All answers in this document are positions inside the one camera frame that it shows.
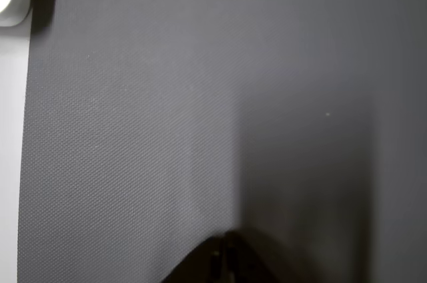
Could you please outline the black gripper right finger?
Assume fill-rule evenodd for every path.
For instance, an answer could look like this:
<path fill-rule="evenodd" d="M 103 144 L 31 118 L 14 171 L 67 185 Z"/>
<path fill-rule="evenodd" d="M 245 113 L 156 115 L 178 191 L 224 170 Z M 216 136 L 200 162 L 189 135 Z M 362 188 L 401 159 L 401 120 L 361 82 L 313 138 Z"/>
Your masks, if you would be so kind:
<path fill-rule="evenodd" d="M 226 282 L 286 282 L 287 265 L 269 239 L 256 230 L 225 233 Z"/>

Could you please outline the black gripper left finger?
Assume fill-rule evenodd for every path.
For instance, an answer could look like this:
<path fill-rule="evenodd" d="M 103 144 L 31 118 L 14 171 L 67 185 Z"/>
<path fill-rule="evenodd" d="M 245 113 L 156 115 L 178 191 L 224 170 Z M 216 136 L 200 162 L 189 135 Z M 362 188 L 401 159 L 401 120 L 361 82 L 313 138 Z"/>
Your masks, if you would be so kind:
<path fill-rule="evenodd" d="M 210 236 L 189 252 L 162 282 L 226 282 L 224 243 L 224 234 Z"/>

